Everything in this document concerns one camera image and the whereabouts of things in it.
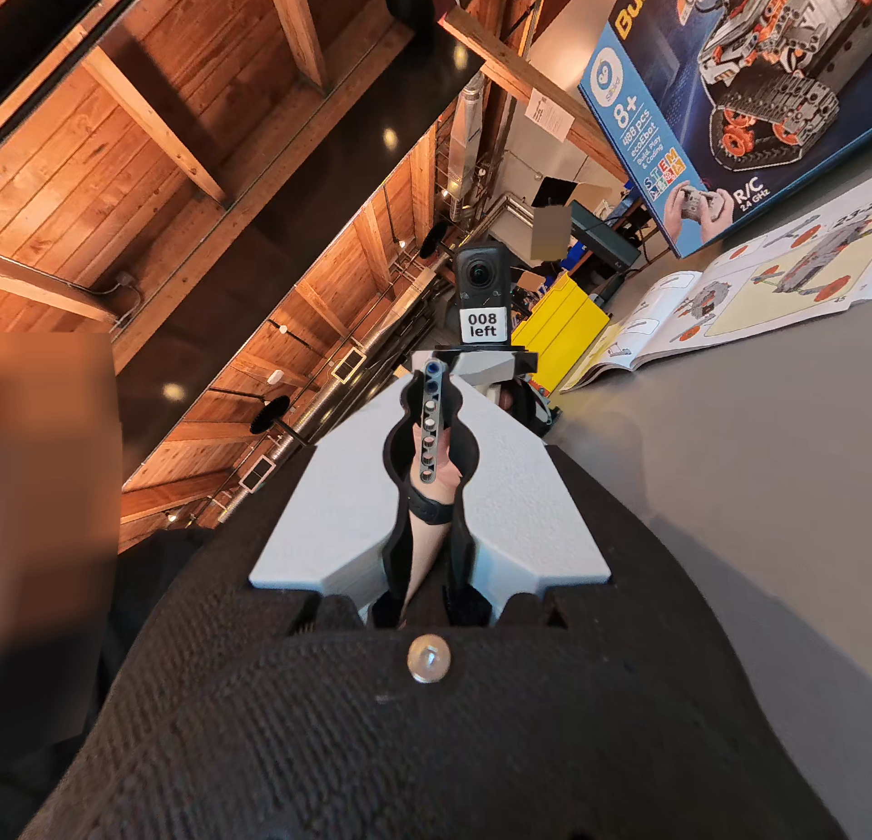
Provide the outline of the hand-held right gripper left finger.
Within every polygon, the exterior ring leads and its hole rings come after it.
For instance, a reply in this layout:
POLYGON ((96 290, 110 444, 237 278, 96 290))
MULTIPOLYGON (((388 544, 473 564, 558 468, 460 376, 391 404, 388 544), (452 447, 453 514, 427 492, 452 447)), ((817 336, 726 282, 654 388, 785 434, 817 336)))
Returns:
POLYGON ((410 408, 419 408, 418 373, 323 437, 249 574, 252 586, 347 596, 357 610, 385 593, 404 604, 416 461, 410 408))

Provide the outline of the black wristband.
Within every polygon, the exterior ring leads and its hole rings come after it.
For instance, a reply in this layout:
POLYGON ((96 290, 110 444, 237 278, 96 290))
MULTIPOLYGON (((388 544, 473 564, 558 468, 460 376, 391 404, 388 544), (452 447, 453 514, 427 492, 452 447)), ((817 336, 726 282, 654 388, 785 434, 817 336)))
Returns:
POLYGON ((428 525, 444 525, 452 522, 453 504, 445 504, 426 497, 413 485, 408 487, 408 509, 412 516, 428 525))

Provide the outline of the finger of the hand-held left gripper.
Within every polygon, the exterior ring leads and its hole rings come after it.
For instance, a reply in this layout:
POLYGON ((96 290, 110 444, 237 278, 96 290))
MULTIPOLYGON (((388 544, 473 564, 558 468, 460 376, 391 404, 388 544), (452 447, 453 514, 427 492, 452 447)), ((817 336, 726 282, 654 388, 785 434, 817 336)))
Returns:
POLYGON ((461 352, 450 373, 467 384, 497 384, 516 377, 516 360, 521 352, 461 352))

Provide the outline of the yellow plastic bin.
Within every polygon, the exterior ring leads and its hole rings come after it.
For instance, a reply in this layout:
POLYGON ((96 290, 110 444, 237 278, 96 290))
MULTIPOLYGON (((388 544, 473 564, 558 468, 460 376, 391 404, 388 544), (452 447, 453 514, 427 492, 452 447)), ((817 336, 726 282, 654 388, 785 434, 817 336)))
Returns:
POLYGON ((538 354, 532 380, 553 393, 608 325, 607 314, 566 273, 513 331, 511 342, 538 354))

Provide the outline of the dark green case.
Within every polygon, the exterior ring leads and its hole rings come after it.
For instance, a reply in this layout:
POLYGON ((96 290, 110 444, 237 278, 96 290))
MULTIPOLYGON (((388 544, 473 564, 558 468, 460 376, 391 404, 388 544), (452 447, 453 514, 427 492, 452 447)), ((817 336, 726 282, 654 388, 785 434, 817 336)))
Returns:
POLYGON ((571 218, 571 236, 618 272, 630 269, 640 257, 639 249, 624 239, 605 220, 573 200, 567 205, 571 218))

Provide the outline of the person's left hand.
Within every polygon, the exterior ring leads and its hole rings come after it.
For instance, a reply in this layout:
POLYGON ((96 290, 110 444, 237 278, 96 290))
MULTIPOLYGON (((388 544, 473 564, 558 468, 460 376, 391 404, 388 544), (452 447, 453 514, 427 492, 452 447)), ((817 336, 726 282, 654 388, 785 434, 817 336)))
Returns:
POLYGON ((440 432, 438 442, 427 448, 422 446, 421 428, 419 425, 414 424, 412 426, 412 435, 415 443, 415 456, 409 474, 411 485, 419 490, 423 497, 427 497, 445 505, 454 503, 455 494, 461 483, 462 474, 453 464, 449 455, 451 429, 443 428, 440 432), (431 483, 422 482, 420 478, 421 453, 430 454, 432 458, 430 465, 435 466, 435 476, 431 483))

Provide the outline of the grey holed building beam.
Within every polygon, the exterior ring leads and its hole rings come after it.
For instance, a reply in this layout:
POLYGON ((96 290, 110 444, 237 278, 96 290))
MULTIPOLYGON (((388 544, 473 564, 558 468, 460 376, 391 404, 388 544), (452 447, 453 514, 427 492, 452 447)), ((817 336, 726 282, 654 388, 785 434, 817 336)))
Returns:
MULTIPOLYGON (((421 408, 420 408, 420 428, 421 428, 422 446, 424 448, 431 447, 438 442, 440 432, 443 429, 444 424, 445 424, 445 417, 443 415, 443 404, 444 404, 443 381, 444 381, 445 376, 446 376, 446 370, 445 370, 444 376, 442 378, 441 392, 436 396, 431 396, 431 395, 426 393, 426 390, 424 388, 425 379, 424 379, 424 367, 423 367, 423 379, 422 379, 422 387, 421 387, 422 395, 421 395, 421 408)), ((421 455, 420 455, 420 478, 421 478, 422 482, 431 483, 433 481, 433 478, 435 476, 435 466, 430 465, 430 462, 432 462, 432 458, 431 458, 430 454, 421 453, 421 455)))

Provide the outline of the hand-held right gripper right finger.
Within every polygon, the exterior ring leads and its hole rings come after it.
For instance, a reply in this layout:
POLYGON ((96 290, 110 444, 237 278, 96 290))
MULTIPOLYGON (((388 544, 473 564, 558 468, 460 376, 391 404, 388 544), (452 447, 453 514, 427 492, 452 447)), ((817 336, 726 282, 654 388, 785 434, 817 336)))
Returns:
POLYGON ((463 375, 445 395, 461 473, 449 535, 453 623, 486 625, 519 594, 599 585, 611 571, 543 441, 463 375))

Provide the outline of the grey desk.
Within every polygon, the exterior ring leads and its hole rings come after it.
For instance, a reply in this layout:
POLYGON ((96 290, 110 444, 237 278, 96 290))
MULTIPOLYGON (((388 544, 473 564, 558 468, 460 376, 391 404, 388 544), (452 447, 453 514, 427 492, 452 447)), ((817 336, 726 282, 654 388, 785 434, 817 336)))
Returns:
POLYGON ((791 758, 870 838, 870 304, 608 373, 550 441, 653 531, 791 758))

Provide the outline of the robot kit box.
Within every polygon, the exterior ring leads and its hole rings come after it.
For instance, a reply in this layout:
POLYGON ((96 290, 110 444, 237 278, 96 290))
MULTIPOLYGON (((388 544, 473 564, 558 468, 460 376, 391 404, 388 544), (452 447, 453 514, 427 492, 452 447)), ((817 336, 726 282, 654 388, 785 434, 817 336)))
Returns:
POLYGON ((871 0, 616 0, 579 90, 678 257, 870 141, 871 0))

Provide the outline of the open instruction booklet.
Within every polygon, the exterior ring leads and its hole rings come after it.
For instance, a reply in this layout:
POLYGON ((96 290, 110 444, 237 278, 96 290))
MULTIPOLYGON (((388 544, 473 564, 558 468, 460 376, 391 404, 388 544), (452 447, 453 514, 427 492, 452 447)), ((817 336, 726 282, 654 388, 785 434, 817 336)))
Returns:
POLYGON ((661 278, 563 383, 772 332, 870 300, 871 192, 864 182, 798 221, 661 278))

